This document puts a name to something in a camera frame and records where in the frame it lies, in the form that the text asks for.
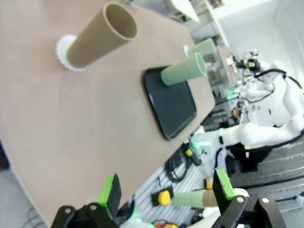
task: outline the light green cylinder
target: light green cylinder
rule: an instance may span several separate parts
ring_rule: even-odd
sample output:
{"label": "light green cylinder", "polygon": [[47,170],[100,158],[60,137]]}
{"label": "light green cylinder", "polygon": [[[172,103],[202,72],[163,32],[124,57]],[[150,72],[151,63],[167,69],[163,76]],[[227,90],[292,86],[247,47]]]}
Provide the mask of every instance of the light green cylinder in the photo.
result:
{"label": "light green cylinder", "polygon": [[172,203],[177,206],[189,206],[193,208],[204,208],[203,194],[206,190],[196,190],[174,194]]}
{"label": "light green cylinder", "polygon": [[217,53],[217,51],[217,47],[215,46],[213,40],[209,38],[195,45],[193,48],[190,48],[187,56],[191,57],[195,53],[200,53],[201,56],[207,56]]}
{"label": "light green cylinder", "polygon": [[161,79],[166,86],[171,86],[192,78],[206,76],[206,74],[205,61],[199,53],[196,53],[182,62],[162,70]]}

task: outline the white wall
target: white wall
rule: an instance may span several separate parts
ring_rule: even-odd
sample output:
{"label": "white wall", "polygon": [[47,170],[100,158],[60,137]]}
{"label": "white wall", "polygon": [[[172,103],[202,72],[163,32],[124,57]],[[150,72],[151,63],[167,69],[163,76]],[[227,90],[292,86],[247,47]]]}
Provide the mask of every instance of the white wall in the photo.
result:
{"label": "white wall", "polygon": [[274,11],[274,22],[285,41],[293,77],[304,85],[304,0],[279,0]]}
{"label": "white wall", "polygon": [[[293,74],[293,66],[287,52],[285,41],[272,17],[262,18],[237,28],[225,30],[230,49],[237,57],[242,57],[244,52],[256,48],[259,59],[271,63],[278,59]],[[283,106],[282,98],[285,85],[281,78],[275,81],[275,92],[263,101],[255,103],[255,107],[270,108],[274,124],[286,123],[290,116]]]}

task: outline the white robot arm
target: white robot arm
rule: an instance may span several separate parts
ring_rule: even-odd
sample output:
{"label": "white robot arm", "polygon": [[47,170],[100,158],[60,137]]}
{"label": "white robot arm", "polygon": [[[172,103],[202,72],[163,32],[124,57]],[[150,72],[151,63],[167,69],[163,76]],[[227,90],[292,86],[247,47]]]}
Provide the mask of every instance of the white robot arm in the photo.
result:
{"label": "white robot arm", "polygon": [[[226,129],[219,129],[218,136],[221,137],[223,146],[235,145],[237,143],[242,143],[244,146],[250,146],[251,148],[281,145],[284,143],[287,144],[290,140],[303,135],[304,92],[296,80],[288,76],[285,71],[278,69],[282,68],[281,66],[282,65],[279,61],[275,61],[269,67],[276,67],[276,69],[266,70],[255,77],[262,77],[265,81],[269,82],[269,84],[265,83],[266,86],[269,86],[274,80],[275,76],[283,76],[282,80],[284,80],[286,84],[283,103],[291,116],[290,121],[279,128],[257,126],[253,123],[245,123]],[[267,75],[270,75],[269,73],[273,74],[273,72],[277,73],[267,78]],[[262,91],[263,85],[249,89],[246,91],[247,98],[255,97],[255,99],[259,99],[260,97],[265,96],[265,94],[267,95],[267,89],[264,89],[264,93],[262,93]]]}

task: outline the tan cardboard tube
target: tan cardboard tube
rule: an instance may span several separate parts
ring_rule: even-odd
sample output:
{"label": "tan cardboard tube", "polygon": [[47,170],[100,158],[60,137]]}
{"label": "tan cardboard tube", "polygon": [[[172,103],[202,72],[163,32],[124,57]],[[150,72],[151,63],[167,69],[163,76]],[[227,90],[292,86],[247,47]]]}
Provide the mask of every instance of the tan cardboard tube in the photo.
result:
{"label": "tan cardboard tube", "polygon": [[74,67],[86,67],[136,36],[132,15],[121,5],[108,3],[79,34],[67,51],[67,59]]}

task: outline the yellow knob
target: yellow knob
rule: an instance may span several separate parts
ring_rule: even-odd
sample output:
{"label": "yellow knob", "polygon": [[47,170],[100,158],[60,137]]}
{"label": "yellow knob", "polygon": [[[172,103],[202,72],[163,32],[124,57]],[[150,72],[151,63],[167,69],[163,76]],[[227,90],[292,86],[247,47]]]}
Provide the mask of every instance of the yellow knob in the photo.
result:
{"label": "yellow knob", "polygon": [[168,205],[171,202],[171,197],[168,190],[162,191],[158,195],[158,202],[160,205]]}
{"label": "yellow knob", "polygon": [[191,157],[193,155],[192,150],[190,150],[190,149],[186,150],[186,155],[187,155],[187,157]]}

